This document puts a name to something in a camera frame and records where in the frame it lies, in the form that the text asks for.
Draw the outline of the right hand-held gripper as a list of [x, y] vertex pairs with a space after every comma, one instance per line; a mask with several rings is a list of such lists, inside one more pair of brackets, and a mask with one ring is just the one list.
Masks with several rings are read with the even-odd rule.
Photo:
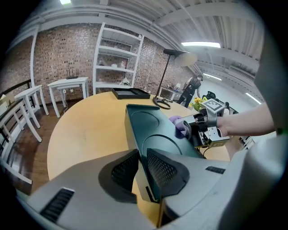
[[[228, 136], [223, 136], [217, 127], [218, 115], [223, 114], [224, 108], [224, 105], [216, 100], [208, 99], [201, 103], [201, 114], [183, 117], [184, 136], [194, 147], [200, 147], [202, 142], [207, 147], [221, 147], [230, 139]], [[195, 124], [203, 122], [205, 124], [198, 130]]]

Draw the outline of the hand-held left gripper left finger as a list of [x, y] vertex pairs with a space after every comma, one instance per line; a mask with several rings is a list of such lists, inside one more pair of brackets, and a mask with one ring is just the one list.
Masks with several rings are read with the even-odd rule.
[[132, 193], [138, 160], [137, 150], [127, 150], [76, 164], [27, 204], [49, 230], [153, 230]]

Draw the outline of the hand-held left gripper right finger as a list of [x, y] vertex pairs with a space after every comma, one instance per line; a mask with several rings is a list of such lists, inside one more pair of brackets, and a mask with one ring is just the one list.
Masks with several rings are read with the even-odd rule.
[[218, 182], [228, 164], [148, 148], [148, 181], [160, 201], [158, 226], [194, 208]]

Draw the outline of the purple cloth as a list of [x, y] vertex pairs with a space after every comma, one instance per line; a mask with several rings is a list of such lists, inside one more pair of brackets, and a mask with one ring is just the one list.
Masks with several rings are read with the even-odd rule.
[[181, 116], [172, 116], [169, 120], [175, 125], [175, 127], [189, 140], [192, 136], [192, 129], [190, 124], [184, 120]]

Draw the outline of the dark green box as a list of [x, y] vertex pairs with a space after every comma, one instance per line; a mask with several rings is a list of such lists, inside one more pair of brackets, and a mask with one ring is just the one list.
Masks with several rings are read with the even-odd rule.
[[125, 129], [128, 147], [139, 151], [140, 161], [155, 200], [160, 199], [161, 194], [159, 187], [148, 173], [148, 148], [201, 158], [189, 140], [157, 106], [126, 105]]

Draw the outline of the person's right forearm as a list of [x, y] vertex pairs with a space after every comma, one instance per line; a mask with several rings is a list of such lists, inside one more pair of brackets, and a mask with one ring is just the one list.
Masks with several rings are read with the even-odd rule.
[[262, 136], [275, 131], [266, 103], [249, 111], [218, 117], [216, 125], [223, 136]]

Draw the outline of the yellow sunflower bouquet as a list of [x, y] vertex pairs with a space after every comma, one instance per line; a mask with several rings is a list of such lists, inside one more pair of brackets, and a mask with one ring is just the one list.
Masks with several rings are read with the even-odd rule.
[[189, 107], [193, 107], [196, 111], [199, 112], [202, 108], [202, 103], [205, 101], [207, 101], [206, 97], [203, 98], [196, 97], [195, 99], [192, 100], [191, 103], [189, 103]]

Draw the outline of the white grey-top table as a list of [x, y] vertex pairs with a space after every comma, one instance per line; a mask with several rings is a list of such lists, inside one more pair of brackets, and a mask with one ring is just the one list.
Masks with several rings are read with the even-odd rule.
[[172, 90], [170, 88], [165, 88], [165, 87], [161, 87], [159, 93], [161, 97], [174, 101], [174, 102], [178, 101], [181, 96], [181, 92], [177, 92], [175, 90]]

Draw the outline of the black desk lamp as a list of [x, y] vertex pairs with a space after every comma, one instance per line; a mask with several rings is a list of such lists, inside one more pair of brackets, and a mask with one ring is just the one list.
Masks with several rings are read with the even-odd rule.
[[163, 79], [164, 79], [164, 76], [165, 76], [165, 73], [167, 70], [167, 66], [168, 66], [170, 57], [173, 56], [175, 58], [174, 59], [175, 64], [178, 66], [181, 66], [181, 67], [186, 67], [186, 66], [190, 66], [190, 65], [194, 64], [197, 61], [197, 57], [196, 57], [196, 55], [194, 55], [190, 52], [180, 51], [180, 50], [172, 50], [172, 49], [164, 49], [163, 53], [168, 55], [168, 60], [166, 62], [166, 66], [165, 66], [164, 72], [162, 74], [162, 78], [161, 78], [159, 87], [157, 89], [157, 93], [153, 97], [152, 101], [156, 106], [158, 106], [162, 109], [165, 109], [165, 110], [169, 110], [169, 109], [171, 109], [170, 104], [165, 102], [163, 99], [160, 99], [159, 96], [160, 96], [161, 85], [162, 85], [162, 82], [163, 82]]

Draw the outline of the black flat box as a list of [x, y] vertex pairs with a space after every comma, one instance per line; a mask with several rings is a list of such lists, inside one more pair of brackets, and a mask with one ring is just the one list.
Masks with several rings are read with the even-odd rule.
[[139, 88], [112, 88], [117, 99], [150, 99], [150, 94]]

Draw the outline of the ceiling light strip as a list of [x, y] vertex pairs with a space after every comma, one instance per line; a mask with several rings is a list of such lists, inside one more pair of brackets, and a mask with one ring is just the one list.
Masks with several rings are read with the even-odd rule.
[[221, 48], [220, 43], [217, 42], [204, 42], [204, 41], [193, 41], [193, 42], [182, 42], [183, 46], [199, 46], [199, 47], [212, 47], [212, 48]]

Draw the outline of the white shelf unit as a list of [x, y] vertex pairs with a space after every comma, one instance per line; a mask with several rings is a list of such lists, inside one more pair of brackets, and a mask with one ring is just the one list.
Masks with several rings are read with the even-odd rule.
[[[93, 59], [94, 95], [100, 88], [134, 87], [143, 42], [142, 34], [133, 34], [102, 23]], [[125, 77], [130, 81], [130, 86], [120, 85]]]

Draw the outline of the white side table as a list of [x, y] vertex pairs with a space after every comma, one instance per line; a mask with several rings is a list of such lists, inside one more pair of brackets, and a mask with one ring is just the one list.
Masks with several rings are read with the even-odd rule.
[[82, 94], [83, 94], [83, 98], [85, 99], [89, 96], [88, 79], [89, 79], [88, 77], [78, 77], [76, 79], [70, 79], [70, 80], [61, 79], [61, 80], [57, 80], [47, 85], [49, 89], [52, 105], [56, 113], [56, 116], [58, 118], [60, 118], [60, 113], [58, 111], [57, 104], [55, 101], [54, 90], [60, 90], [60, 95], [61, 95], [63, 106], [67, 107], [66, 101], [64, 99], [63, 90], [68, 89], [68, 88], [82, 87]]

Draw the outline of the black router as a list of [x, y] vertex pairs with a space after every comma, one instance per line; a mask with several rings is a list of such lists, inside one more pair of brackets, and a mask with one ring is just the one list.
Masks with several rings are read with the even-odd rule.
[[76, 69], [75, 72], [73, 69], [68, 69], [67, 70], [67, 75], [66, 75], [66, 79], [70, 80], [70, 79], [76, 79], [79, 77], [79, 69]]

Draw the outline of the white wooden table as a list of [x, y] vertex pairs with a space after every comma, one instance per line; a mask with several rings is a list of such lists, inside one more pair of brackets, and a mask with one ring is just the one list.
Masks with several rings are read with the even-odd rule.
[[31, 103], [30, 103], [30, 100], [29, 100], [30, 96], [32, 96], [33, 99], [34, 99], [34, 103], [35, 103], [34, 107], [37, 110], [40, 109], [40, 105], [39, 105], [39, 102], [38, 102], [38, 99], [37, 99], [37, 95], [36, 95], [37, 92], [39, 92], [39, 94], [40, 94], [40, 99], [41, 99], [41, 102], [42, 102], [42, 106], [43, 106], [43, 108], [45, 110], [45, 114], [49, 115], [49, 112], [47, 110], [47, 106], [46, 106], [46, 103], [45, 103], [43, 91], [42, 91], [42, 85], [34, 86], [32, 88], [28, 88], [28, 89], [18, 93], [16, 96], [14, 96], [14, 98], [16, 100], [20, 100], [20, 99], [24, 100], [24, 103], [26, 105], [26, 108], [28, 110], [29, 115], [33, 119], [36, 127], [40, 128], [41, 126], [40, 126], [40, 124], [39, 124], [39, 122], [38, 122], [38, 120], [37, 120], [37, 118], [35, 116], [34, 110], [33, 110], [32, 106], [31, 106]]

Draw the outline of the cardboard box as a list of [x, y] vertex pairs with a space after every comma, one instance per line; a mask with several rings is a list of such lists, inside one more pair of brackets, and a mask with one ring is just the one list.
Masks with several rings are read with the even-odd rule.
[[7, 106], [12, 104], [15, 101], [14, 95], [12, 93], [2, 94], [0, 98], [0, 105], [6, 103]]

